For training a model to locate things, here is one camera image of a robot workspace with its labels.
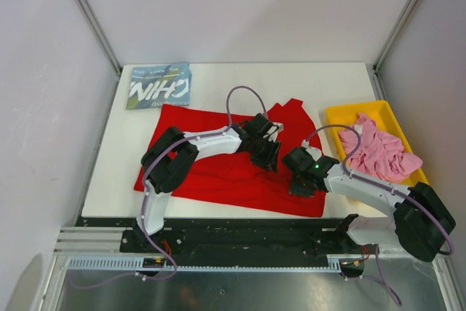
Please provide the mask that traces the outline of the red t shirt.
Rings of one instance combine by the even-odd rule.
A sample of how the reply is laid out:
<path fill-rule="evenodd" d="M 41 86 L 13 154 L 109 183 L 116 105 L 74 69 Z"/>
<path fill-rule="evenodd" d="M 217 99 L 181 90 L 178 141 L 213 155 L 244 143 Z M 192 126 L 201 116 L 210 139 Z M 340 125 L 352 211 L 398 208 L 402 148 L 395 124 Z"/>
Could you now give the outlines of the red t shirt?
<path fill-rule="evenodd" d="M 273 122 L 283 124 L 278 134 L 281 143 L 279 157 L 301 145 L 316 129 L 303 108 L 303 103 L 290 99 L 284 105 L 276 103 L 267 112 Z M 169 127 L 181 131 L 215 130 L 227 123 L 225 113 L 199 111 L 181 106 L 165 105 L 154 130 L 151 142 Z M 194 163 L 186 180 L 173 192 L 174 197 L 266 210 L 293 216 L 323 215 L 325 192 L 311 197 L 290 194 L 292 172 L 280 163 L 278 171 L 267 171 L 254 165 L 247 153 L 222 154 Z"/>

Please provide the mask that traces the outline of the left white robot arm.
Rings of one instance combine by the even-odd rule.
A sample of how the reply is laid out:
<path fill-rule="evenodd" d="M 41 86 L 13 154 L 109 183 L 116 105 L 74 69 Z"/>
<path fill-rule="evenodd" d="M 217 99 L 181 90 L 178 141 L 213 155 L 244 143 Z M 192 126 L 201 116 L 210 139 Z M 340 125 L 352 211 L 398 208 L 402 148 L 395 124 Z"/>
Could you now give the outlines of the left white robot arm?
<path fill-rule="evenodd" d="M 190 133 L 169 127 L 141 159 L 144 199 L 137 222 L 136 245 L 147 253 L 158 249 L 165 211 L 171 194 L 181 186 L 198 160 L 222 154 L 247 153 L 255 166 L 277 172 L 281 143 L 277 137 L 283 123 L 264 114 L 250 121 L 229 124 L 217 130 Z"/>

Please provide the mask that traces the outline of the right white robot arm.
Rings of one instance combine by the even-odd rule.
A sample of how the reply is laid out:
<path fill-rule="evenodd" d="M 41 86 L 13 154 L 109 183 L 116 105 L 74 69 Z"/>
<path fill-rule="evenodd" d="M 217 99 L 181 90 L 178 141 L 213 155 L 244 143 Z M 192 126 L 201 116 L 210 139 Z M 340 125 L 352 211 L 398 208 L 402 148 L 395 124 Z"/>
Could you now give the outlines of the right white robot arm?
<path fill-rule="evenodd" d="M 426 183 L 406 186 L 367 176 L 310 146 L 292 149 L 282 162 L 292 172 L 291 194 L 331 192 L 383 214 L 349 216 L 346 229 L 336 235 L 336 246 L 343 253 L 354 253 L 362 245 L 400 245 L 414 258 L 431 262 L 443 252 L 443 245 L 452 244 L 449 235 L 456 221 Z"/>

